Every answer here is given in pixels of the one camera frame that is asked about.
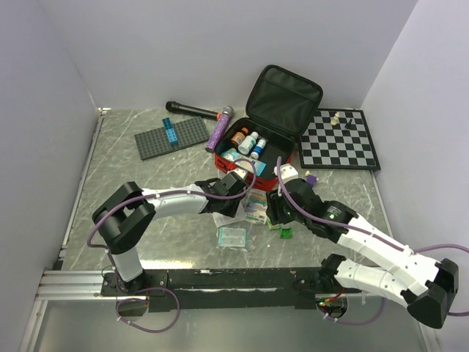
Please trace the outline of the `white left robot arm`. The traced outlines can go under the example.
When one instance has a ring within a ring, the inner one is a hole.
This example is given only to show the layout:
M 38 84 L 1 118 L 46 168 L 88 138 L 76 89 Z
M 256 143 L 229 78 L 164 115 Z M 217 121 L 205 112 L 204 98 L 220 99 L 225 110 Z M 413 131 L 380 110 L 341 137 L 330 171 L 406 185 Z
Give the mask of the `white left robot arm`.
M 197 181 L 182 188 L 148 190 L 134 182 L 125 183 L 93 213 L 95 226 L 87 246 L 106 251 L 117 290 L 135 295 L 149 286 L 136 245 L 150 222 L 180 214 L 233 217 L 249 191 L 246 178 L 247 171 L 236 168 L 221 179 Z

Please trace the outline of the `blue white bandage roll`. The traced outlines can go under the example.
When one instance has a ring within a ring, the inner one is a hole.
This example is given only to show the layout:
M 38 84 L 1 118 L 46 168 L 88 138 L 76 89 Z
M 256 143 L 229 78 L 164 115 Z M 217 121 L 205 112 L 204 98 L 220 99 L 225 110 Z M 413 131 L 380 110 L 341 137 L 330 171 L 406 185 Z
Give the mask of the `blue white bandage roll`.
M 262 154 L 265 146 L 267 144 L 267 140 L 264 138 L 260 138 L 259 141 L 254 146 L 253 150 L 251 151 L 251 157 L 253 159 L 258 159 Z

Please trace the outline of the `white plastic medicine bottle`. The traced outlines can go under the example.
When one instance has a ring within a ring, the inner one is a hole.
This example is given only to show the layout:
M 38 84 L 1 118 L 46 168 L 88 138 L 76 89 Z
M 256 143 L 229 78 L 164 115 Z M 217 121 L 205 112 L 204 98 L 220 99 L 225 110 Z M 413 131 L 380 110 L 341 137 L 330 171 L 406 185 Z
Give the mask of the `white plastic medicine bottle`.
M 243 154 L 243 155 L 248 155 L 250 151 L 254 148 L 256 145 L 256 141 L 259 137 L 259 134 L 254 131 L 251 134 L 247 135 L 244 140 L 240 143 L 238 146 L 238 152 Z

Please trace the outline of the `blue cotton swab pouch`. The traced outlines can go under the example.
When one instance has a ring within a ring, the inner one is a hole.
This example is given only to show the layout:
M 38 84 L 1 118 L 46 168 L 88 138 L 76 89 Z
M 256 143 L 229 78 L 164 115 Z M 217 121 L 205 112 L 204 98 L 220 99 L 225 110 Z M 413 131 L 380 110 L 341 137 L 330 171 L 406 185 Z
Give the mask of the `blue cotton swab pouch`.
M 230 148 L 221 153 L 221 157 L 234 163 L 237 167 L 243 168 L 249 172 L 255 170 L 257 176 L 260 176 L 265 170 L 266 164 L 262 161 L 250 158 L 247 155 L 240 154 L 235 148 Z

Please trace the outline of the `brown bottle orange cap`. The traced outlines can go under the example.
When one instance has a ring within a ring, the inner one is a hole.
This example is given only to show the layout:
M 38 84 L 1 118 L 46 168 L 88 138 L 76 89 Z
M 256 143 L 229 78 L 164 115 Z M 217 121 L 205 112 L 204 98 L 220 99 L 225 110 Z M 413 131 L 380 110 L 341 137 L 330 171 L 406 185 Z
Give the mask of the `brown bottle orange cap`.
M 248 135 L 247 128 L 241 128 L 234 136 L 230 139 L 230 142 L 235 146 L 238 147 Z

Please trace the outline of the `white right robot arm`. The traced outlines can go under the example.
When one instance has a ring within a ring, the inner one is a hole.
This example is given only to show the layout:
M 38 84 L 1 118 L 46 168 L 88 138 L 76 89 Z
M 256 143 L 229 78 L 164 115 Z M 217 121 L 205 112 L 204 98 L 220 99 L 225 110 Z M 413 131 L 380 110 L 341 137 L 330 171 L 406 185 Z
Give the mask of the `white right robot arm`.
M 459 267 L 414 252 L 387 236 L 353 209 L 323 201 L 302 179 L 267 193 L 267 217 L 273 224 L 296 221 L 314 235 L 357 252 L 373 262 L 358 264 L 332 254 L 322 263 L 320 284 L 382 296 L 403 306 L 418 322 L 440 329 L 459 289 Z

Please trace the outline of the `plaster box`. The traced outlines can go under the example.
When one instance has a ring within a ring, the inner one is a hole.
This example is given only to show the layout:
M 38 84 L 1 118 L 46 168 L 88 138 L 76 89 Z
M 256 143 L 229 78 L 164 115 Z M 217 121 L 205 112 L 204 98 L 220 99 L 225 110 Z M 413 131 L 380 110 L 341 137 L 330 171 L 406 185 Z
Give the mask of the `plaster box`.
M 252 224 L 267 223 L 267 196 L 265 191 L 253 189 L 248 193 L 244 205 L 245 220 Z

